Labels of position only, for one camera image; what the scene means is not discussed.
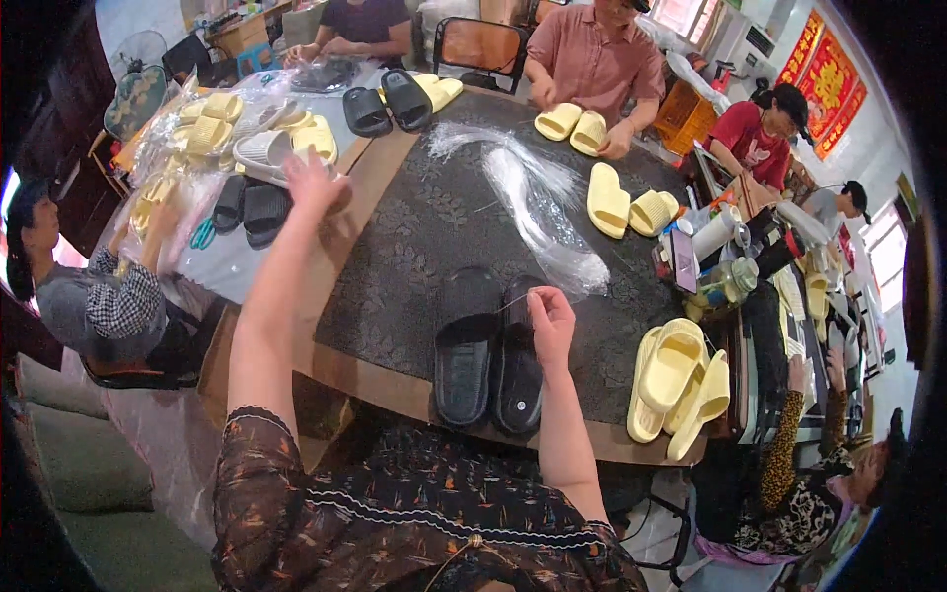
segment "black slide sandal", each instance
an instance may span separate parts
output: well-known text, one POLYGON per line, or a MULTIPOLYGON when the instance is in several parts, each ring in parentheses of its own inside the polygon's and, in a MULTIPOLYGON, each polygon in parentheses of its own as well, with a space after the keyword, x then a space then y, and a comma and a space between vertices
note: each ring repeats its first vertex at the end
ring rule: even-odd
POLYGON ((533 276, 516 277, 504 293, 503 335, 491 360, 493 417, 511 434, 525 434, 539 425, 543 369, 533 347, 532 317, 523 296, 547 282, 533 276))
POLYGON ((342 96, 342 111, 348 128, 360 137, 378 137, 394 129, 382 97, 374 88, 356 86, 342 96))
POLYGON ((490 400, 490 360, 500 330, 503 288, 483 267, 464 267, 444 281, 434 338, 434 402, 454 427, 479 420, 490 400))
POLYGON ((243 228, 246 241, 255 251, 265 249, 276 239, 286 222, 293 201, 285 189, 264 183, 248 187, 244 193, 243 228))
POLYGON ((431 120, 431 98, 404 70, 388 70, 382 76, 384 98, 398 127, 416 132, 431 120))
POLYGON ((227 177, 221 189, 221 196, 210 215, 214 230, 221 234, 229 234, 243 222, 243 190, 246 188, 246 177, 235 174, 227 177))

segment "blue scissors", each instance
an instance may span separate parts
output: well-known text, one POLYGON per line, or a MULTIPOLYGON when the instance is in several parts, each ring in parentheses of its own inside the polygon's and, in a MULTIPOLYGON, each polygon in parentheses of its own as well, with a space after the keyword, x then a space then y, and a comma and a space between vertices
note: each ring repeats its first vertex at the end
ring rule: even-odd
POLYGON ((190 248, 203 251, 208 248, 217 236, 217 230, 214 229, 214 223, 210 218, 205 219, 194 229, 194 234, 190 235, 190 248))

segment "brown dress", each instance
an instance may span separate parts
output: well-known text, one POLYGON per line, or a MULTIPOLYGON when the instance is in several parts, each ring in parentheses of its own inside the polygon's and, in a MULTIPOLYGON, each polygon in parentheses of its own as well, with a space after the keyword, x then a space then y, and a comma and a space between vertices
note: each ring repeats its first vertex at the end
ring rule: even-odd
POLYGON ((306 475, 278 417, 237 409, 223 432, 214 522, 222 590, 474 591, 491 580, 647 590, 611 527, 583 519, 562 492, 411 428, 386 433, 360 466, 306 475))

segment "plastic stool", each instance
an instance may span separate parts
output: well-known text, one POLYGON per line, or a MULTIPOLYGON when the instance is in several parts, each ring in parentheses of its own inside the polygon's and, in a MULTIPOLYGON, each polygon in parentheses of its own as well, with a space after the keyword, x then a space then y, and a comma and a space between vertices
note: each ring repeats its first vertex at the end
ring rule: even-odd
POLYGON ((237 56, 237 69, 242 80, 254 72, 279 70, 281 68, 270 44, 259 44, 250 47, 237 56))

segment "dark table surface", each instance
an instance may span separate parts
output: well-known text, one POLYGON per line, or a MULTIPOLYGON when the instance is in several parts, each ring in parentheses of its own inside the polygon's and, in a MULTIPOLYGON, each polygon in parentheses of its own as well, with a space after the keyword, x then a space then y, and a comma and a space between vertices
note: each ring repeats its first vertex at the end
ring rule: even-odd
MULTIPOLYGON (((467 92, 437 117, 514 131, 585 180, 598 162, 567 141, 540 136, 533 127, 536 111, 509 100, 467 92)), ((447 162, 432 160, 426 134, 421 136, 351 251, 316 329, 318 343, 430 381, 435 302, 444 278, 468 265, 491 269, 503 284, 521 273, 544 277, 506 210, 491 206, 496 196, 480 158, 481 147, 467 145, 447 162)), ((677 170, 642 149, 609 164, 632 198, 654 188, 686 201, 677 170)), ((586 190, 577 189, 583 202, 586 190)), ((654 274, 656 239, 629 229, 621 241, 612 240, 595 229, 584 207, 568 216, 611 272, 606 296, 574 305, 570 370, 584 417, 624 424, 638 343, 651 327, 683 314, 680 297, 654 274)))

